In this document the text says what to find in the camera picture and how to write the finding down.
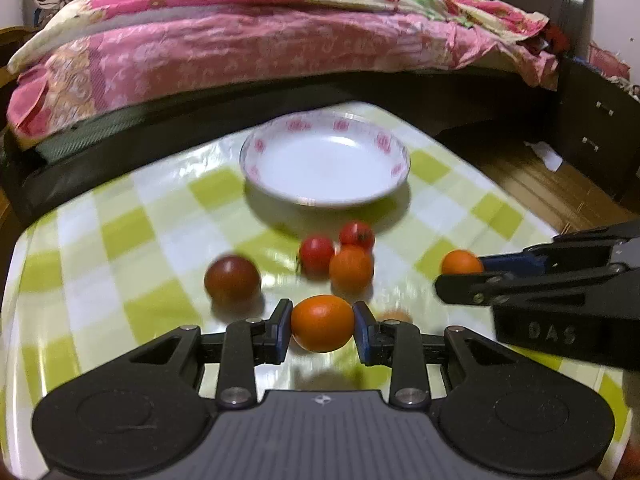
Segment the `orange kumquat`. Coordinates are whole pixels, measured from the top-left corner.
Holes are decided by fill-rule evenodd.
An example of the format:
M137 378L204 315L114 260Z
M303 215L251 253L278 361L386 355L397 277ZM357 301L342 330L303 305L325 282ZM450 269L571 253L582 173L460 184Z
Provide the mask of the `orange kumquat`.
M480 258L468 250L452 250L442 258L440 263L441 274L480 274L484 272L484 264L480 261Z
M349 295L364 292L372 283L374 262L370 252L359 246L344 246L331 259L332 286Z
M342 348L352 338L354 329L352 306L337 296L309 297L292 311L292 335L310 352L326 353Z

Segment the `pink floral quilt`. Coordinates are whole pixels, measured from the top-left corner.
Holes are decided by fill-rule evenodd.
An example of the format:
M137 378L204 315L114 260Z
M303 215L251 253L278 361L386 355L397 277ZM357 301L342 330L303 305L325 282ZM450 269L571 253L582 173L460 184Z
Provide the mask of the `pink floral quilt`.
M121 108L261 80L460 70L482 58L553 88L527 41L548 18L499 0L74 0L16 51L22 148Z

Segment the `red cherry tomato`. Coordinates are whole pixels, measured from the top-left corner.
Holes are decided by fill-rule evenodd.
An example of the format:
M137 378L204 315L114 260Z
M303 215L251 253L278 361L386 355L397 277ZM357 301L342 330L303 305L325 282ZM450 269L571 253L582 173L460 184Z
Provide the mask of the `red cherry tomato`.
M372 228L363 221L349 221L341 228L338 239L342 246L357 246L370 252L375 244Z
M297 254L300 270L312 278L323 278L329 273L334 254L334 245L329 237L307 237L300 244Z

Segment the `green white checkered tablecloth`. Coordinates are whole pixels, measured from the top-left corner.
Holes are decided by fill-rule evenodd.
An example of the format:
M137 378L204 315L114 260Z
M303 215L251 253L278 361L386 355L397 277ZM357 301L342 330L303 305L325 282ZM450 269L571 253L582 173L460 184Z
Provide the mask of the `green white checkered tablecloth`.
M237 132L81 195L26 230L2 302L1 444L14 474L46 470L30 422L50 390L180 325L227 326L203 285L209 263L226 252L254 261L267 313L281 298L329 291L297 274L299 242L360 219L376 235L375 313L404 312L427 332L454 323L492 335L488 311L436 298L440 260L456 248L515 252L548 242L552 227L392 114L362 103L337 111L405 145L411 170L396 194L352 212L276 202L242 177L246 135Z

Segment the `dark bed frame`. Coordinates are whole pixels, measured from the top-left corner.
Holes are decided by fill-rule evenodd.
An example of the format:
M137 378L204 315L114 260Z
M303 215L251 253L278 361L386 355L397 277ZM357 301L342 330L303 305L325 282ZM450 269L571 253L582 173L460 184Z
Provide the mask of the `dark bed frame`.
M29 226L73 197L169 155L276 117L352 101L381 107L432 136L478 122L532 138L550 132L560 107L559 92L475 67L232 84L83 120L33 148L20 148L7 133L2 191Z

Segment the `brown wooden cabinet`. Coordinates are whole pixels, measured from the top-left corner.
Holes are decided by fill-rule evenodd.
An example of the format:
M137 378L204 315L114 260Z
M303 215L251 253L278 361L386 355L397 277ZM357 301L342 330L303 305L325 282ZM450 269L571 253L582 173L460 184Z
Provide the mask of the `brown wooden cabinet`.
M8 64L14 53L23 47L26 42L35 35L37 31L31 27L12 26L2 28L0 32L0 66L1 66L1 128L4 128L6 120L6 109L8 108L12 93L16 88L17 76L10 73Z

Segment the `white floral porcelain plate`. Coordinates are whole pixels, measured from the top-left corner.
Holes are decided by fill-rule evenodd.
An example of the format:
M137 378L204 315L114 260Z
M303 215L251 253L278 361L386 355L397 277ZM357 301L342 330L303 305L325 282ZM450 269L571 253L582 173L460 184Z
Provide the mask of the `white floral porcelain plate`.
M397 191L409 152L390 130L353 114L313 110L255 128L239 164L246 180L292 204L350 208Z

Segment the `large dark red tomato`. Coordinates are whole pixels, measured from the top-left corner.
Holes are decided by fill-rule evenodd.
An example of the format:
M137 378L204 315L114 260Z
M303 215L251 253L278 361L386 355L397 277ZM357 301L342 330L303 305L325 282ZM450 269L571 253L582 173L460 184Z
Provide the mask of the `large dark red tomato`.
M204 287L214 304L227 307L252 300L262 288L262 278L250 259L231 254L209 265Z

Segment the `white paper on floor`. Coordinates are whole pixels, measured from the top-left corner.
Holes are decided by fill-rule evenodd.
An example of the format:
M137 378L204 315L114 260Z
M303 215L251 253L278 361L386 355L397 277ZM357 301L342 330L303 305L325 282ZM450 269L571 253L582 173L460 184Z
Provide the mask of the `white paper on floor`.
M549 144L544 142L529 143L528 146L534 154L544 163L551 172L557 172L564 159Z

